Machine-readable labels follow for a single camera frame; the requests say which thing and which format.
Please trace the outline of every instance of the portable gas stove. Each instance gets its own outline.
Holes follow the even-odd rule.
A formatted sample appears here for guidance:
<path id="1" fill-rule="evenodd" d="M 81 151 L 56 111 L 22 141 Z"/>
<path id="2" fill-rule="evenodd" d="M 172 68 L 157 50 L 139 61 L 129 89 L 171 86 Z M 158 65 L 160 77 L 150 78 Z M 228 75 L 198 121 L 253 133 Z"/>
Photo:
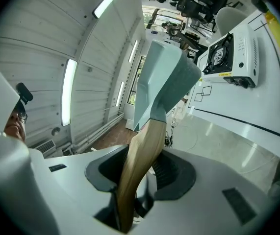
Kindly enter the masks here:
<path id="1" fill-rule="evenodd" d="M 256 34 L 247 24 L 243 24 L 209 46 L 202 79 L 213 83 L 228 82 L 243 88 L 255 87 L 258 68 Z"/>

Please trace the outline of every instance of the glasses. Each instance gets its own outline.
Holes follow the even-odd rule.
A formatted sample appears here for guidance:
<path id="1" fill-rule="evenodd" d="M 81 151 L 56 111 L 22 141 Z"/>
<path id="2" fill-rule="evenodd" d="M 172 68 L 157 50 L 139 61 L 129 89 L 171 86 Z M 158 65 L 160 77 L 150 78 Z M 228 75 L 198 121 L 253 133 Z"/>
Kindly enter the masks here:
<path id="1" fill-rule="evenodd" d="M 26 112 L 18 112 L 18 117 L 20 119 L 23 119 L 24 123 L 26 123 L 26 120 L 27 120 L 27 113 Z"/>
<path id="2" fill-rule="evenodd" d="M 26 112 L 19 110 L 18 107 L 15 107 L 13 109 L 13 111 L 17 112 L 19 119 L 23 119 L 24 123 L 26 123 L 26 120 L 27 120 L 27 113 Z"/>

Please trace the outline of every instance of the wall vent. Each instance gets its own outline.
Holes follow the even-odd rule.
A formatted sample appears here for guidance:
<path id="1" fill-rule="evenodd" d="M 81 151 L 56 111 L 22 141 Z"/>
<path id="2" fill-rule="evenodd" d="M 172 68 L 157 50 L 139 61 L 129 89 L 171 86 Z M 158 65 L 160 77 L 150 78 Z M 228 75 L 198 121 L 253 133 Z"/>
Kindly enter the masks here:
<path id="1" fill-rule="evenodd" d="M 52 140 L 48 140 L 42 143 L 41 145 L 39 145 L 38 147 L 36 147 L 35 149 L 41 151 L 44 154 L 46 152 L 48 153 L 48 152 L 55 151 L 56 145 Z"/>

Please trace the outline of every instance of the light blue plastic object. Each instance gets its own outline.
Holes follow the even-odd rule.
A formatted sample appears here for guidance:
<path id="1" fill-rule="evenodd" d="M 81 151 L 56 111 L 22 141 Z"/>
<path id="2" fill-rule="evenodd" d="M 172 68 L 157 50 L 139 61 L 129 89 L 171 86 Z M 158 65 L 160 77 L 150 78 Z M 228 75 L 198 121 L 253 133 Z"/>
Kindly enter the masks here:
<path id="1" fill-rule="evenodd" d="M 166 122 L 166 113 L 200 77 L 200 69 L 181 49 L 153 40 L 137 83 L 134 131 L 149 119 Z"/>

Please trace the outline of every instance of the person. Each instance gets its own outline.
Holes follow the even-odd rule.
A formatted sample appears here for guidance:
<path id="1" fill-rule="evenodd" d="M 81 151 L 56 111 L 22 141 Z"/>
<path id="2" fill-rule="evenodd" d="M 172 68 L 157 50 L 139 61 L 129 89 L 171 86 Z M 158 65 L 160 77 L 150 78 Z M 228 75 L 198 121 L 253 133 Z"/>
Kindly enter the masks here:
<path id="1" fill-rule="evenodd" d="M 13 109 L 7 124 L 4 128 L 4 133 L 8 136 L 17 138 L 25 142 L 25 122 L 27 120 L 27 113 L 21 101 L 19 101 Z"/>
<path id="2" fill-rule="evenodd" d="M 180 24 L 172 23 L 172 22 L 165 22 L 162 23 L 161 26 L 166 29 L 169 36 L 174 37 L 177 34 L 177 31 L 181 29 Z"/>

